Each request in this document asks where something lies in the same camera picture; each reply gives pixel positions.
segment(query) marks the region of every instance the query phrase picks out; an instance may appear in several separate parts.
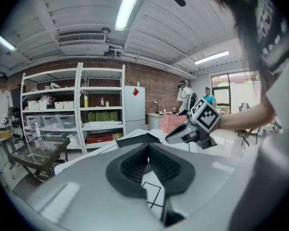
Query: ceiling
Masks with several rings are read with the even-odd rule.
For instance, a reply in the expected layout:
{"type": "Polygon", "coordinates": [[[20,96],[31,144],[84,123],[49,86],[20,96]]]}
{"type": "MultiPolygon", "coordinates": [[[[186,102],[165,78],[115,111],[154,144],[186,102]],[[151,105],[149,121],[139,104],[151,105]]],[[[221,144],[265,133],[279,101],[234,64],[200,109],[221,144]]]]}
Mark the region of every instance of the ceiling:
{"type": "Polygon", "coordinates": [[[181,76],[192,78],[193,72],[237,66],[242,60],[231,14],[212,0],[185,0],[185,7],[173,0],[138,0],[127,29],[117,32],[114,26],[121,1],[19,0],[0,29],[0,35],[17,49],[9,51],[0,45],[0,73],[11,75],[40,63],[77,57],[81,45],[74,45],[74,51],[66,54],[57,37],[100,33],[103,27],[111,30],[105,44],[118,49],[117,54],[108,51],[103,57],[143,63],[181,76]],[[229,51],[226,57],[194,63],[225,50],[229,51]]]}

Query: fluorescent light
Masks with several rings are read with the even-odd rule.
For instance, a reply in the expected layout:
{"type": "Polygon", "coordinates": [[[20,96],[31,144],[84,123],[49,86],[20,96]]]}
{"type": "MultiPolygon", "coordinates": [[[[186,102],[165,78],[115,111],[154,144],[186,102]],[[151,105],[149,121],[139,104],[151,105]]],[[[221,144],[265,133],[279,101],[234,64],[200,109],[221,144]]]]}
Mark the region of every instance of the fluorescent light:
{"type": "Polygon", "coordinates": [[[122,0],[115,25],[116,31],[125,31],[126,24],[129,21],[129,17],[136,2],[137,0],[122,0]]]}
{"type": "Polygon", "coordinates": [[[209,60],[213,60],[213,59],[216,59],[216,58],[219,58],[219,57],[222,57],[222,56],[227,56],[229,55],[229,51],[224,51],[224,52],[221,52],[221,53],[218,53],[218,54],[215,54],[213,56],[208,56],[206,58],[203,58],[201,60],[198,60],[196,61],[195,63],[196,64],[201,64],[201,63],[204,63],[204,62],[207,62],[209,60]]]}
{"type": "Polygon", "coordinates": [[[11,45],[8,41],[6,41],[3,37],[0,36],[0,44],[3,44],[6,48],[8,48],[11,51],[16,50],[16,48],[11,45]]]}

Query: window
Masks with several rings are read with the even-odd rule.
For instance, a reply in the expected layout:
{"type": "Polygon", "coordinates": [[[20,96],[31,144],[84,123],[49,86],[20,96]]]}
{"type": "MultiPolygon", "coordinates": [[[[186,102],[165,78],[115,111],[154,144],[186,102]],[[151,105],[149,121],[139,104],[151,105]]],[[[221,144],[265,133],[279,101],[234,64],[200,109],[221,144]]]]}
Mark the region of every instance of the window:
{"type": "Polygon", "coordinates": [[[216,99],[216,109],[220,114],[238,113],[242,103],[253,107],[260,103],[260,78],[252,82],[251,72],[239,72],[212,76],[212,94],[216,99]]]}

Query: brick wall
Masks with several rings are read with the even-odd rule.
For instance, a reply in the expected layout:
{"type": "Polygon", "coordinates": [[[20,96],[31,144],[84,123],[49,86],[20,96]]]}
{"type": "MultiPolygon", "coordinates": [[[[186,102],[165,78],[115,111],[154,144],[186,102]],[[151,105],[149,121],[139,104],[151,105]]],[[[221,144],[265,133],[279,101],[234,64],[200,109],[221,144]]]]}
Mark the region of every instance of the brick wall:
{"type": "MultiPolygon", "coordinates": [[[[51,71],[55,69],[62,68],[73,68],[77,67],[78,62],[84,62],[84,67],[100,67],[100,68],[117,68],[121,69],[122,65],[125,64],[125,85],[136,86],[137,82],[140,82],[141,87],[145,87],[145,112],[154,113],[156,111],[156,104],[153,100],[158,99],[158,107],[160,110],[166,109],[171,111],[172,107],[177,104],[177,94],[178,94],[178,83],[182,80],[182,77],[177,75],[144,66],[139,64],[124,63],[115,60],[92,60],[92,59],[69,59],[63,61],[56,61],[52,63],[41,64],[30,68],[25,71],[26,76],[51,71]]],[[[21,83],[23,73],[17,73],[9,78],[9,89],[12,90],[21,83]]],[[[63,80],[57,81],[61,87],[71,87],[74,86],[74,81],[63,80]]],[[[42,83],[38,85],[38,89],[44,89],[43,87],[49,83],[42,83]]],[[[34,88],[34,83],[31,81],[26,81],[26,91],[31,91],[34,88]]],[[[111,86],[118,87],[119,81],[116,80],[91,80],[90,86],[111,86]]],[[[61,99],[66,99],[64,95],[58,97],[57,101],[61,99]]],[[[89,96],[89,106],[96,106],[101,98],[100,94],[92,94],[89,96]]],[[[111,106],[116,106],[119,104],[118,96],[109,94],[103,95],[104,100],[110,101],[111,106]]]]}

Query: air conditioning vent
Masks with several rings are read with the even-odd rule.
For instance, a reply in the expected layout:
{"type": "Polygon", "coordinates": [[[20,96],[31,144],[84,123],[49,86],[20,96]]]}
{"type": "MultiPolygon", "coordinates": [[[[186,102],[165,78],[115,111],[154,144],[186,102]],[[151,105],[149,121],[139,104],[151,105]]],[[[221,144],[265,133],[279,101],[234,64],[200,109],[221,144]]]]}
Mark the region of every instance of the air conditioning vent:
{"type": "Polygon", "coordinates": [[[103,33],[78,33],[57,37],[60,45],[77,44],[77,43],[106,43],[106,35],[103,33]]]}

